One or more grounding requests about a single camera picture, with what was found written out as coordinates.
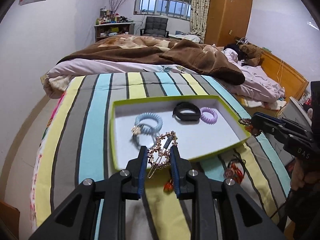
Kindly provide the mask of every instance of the curtain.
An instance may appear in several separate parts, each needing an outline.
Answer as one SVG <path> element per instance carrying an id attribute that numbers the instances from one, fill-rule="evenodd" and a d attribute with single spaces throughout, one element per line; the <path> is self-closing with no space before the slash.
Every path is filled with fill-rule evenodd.
<path id="1" fill-rule="evenodd" d="M 204 41 L 205 28 L 210 0 L 191 0 L 191 33 L 198 35 Z"/>

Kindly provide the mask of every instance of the wardrobe door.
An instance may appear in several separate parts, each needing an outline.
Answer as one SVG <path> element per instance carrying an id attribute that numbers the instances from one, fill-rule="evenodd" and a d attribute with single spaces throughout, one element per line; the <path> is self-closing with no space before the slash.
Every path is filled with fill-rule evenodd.
<path id="1" fill-rule="evenodd" d="M 210 0 L 204 43 L 217 44 L 221 30 L 225 0 Z"/>
<path id="2" fill-rule="evenodd" d="M 251 7 L 252 0 L 226 0 L 217 46 L 226 46 L 235 37 L 246 36 Z"/>

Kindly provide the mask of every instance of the purple spiral hair tie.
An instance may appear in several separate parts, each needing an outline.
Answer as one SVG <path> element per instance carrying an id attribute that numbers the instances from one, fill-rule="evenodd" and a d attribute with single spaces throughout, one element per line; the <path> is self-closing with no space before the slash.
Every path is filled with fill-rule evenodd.
<path id="1" fill-rule="evenodd" d="M 216 111 L 214 111 L 212 108 L 209 108 L 209 107 L 202 107 L 200 108 L 200 111 L 201 111 L 201 117 L 200 119 L 202 121 L 204 121 L 205 123 L 208 123 L 208 124 L 215 124 L 217 122 L 217 119 L 218 119 L 218 115 L 216 113 Z M 204 112 L 207 112 L 209 114 L 212 114 L 213 118 L 208 118 L 206 117 L 203 113 Z"/>

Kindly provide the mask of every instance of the black wristband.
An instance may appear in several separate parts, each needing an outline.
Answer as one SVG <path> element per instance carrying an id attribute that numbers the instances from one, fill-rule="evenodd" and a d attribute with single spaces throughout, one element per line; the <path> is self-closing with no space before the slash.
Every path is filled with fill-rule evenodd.
<path id="1" fill-rule="evenodd" d="M 183 110 L 191 110 L 194 113 L 182 113 L 181 111 Z M 201 116 L 200 109 L 194 104 L 188 102 L 178 103 L 174 108 L 172 114 L 176 115 L 178 118 L 185 122 L 199 121 Z"/>

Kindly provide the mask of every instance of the human hand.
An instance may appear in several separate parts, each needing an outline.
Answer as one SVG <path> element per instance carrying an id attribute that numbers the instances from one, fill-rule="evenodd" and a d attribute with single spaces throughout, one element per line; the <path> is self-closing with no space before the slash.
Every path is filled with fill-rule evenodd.
<path id="1" fill-rule="evenodd" d="M 320 171 L 309 172 L 304 176 L 304 172 L 301 166 L 301 161 L 296 158 L 294 165 L 290 186 L 293 190 L 303 188 L 306 183 L 315 184 L 320 180 Z"/>

